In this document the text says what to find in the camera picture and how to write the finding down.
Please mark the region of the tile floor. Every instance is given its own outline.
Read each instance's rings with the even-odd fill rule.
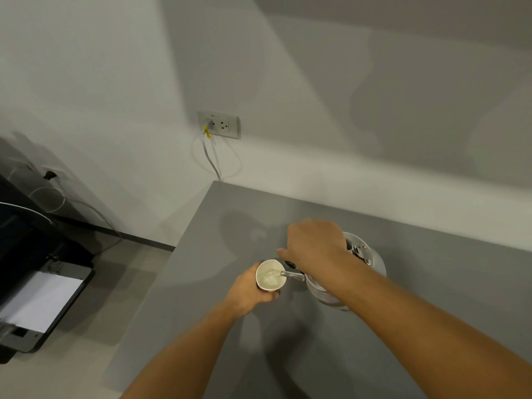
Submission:
[[[114,237],[74,227],[65,234],[92,252]],[[114,399],[101,376],[171,252],[122,241],[95,261],[96,274],[43,347],[0,364],[3,399]]]

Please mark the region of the baseboard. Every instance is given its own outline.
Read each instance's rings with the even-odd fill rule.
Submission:
[[[95,226],[93,224],[89,224],[88,222],[74,220],[74,219],[71,219],[71,218],[68,218],[68,217],[63,217],[62,215],[52,215],[52,214],[50,214],[50,216],[52,216],[57,221],[64,222],[65,224],[69,224],[71,226],[75,226],[75,227],[79,227],[79,228],[85,228],[85,229],[91,230],[91,231],[98,231],[98,232],[101,232],[102,234],[112,235],[114,237],[118,236],[116,234],[116,232],[114,232],[113,230],[111,230],[109,228]],[[133,241],[133,242],[137,242],[139,244],[152,246],[154,248],[168,250],[170,252],[173,252],[173,250],[176,248],[175,246],[163,244],[162,242],[152,241],[151,239],[141,238],[141,237],[137,237],[137,236],[131,235],[131,234],[124,234],[123,232],[121,232],[121,234],[122,234],[122,237],[124,239],[127,239],[128,241]]]

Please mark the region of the white paper sheet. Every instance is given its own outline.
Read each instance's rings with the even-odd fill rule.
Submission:
[[[0,308],[0,320],[45,333],[83,281],[35,272]]]

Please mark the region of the wall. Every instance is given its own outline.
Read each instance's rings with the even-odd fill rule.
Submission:
[[[531,7],[0,0],[3,157],[175,244],[214,179],[204,107],[242,122],[226,182],[531,249]]]

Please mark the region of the paper cup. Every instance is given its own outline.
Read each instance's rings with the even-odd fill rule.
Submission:
[[[262,262],[257,268],[257,271],[255,272],[255,281],[257,282],[257,286],[263,291],[277,291],[279,288],[285,285],[286,277],[277,277],[279,279],[279,282],[272,288],[270,284],[268,285],[268,287],[264,285],[264,275],[272,270],[282,271],[284,269],[285,267],[275,259],[270,259],[265,262]]]

